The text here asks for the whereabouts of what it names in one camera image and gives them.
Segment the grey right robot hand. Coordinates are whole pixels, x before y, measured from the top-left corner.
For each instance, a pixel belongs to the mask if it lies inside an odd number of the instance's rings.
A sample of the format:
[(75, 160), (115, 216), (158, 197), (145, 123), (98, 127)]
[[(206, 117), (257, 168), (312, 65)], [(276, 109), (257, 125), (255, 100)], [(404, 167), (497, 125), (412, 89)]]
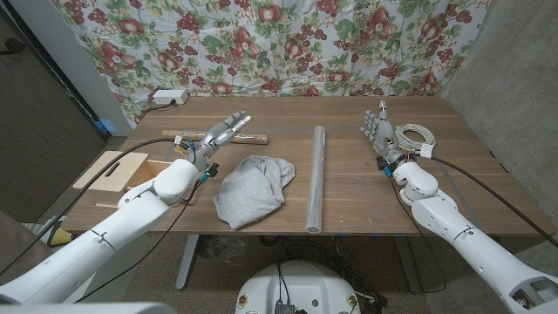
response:
[(374, 151), (386, 162), (393, 172), (398, 166), (405, 163), (406, 157), (399, 147), (394, 128), (387, 119), (387, 106), (384, 100), (379, 102), (378, 115), (366, 111), (364, 116), (365, 126), (360, 131), (369, 139)]

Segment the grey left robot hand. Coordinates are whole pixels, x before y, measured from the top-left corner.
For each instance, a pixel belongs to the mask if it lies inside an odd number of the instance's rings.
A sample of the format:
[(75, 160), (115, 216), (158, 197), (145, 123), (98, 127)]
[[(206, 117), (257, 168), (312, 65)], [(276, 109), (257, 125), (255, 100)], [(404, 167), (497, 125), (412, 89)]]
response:
[(251, 121), (246, 111), (233, 113), (223, 122), (213, 126), (201, 138), (195, 149), (188, 152), (189, 161), (201, 172), (210, 163), (210, 158), (220, 147), (225, 147)]

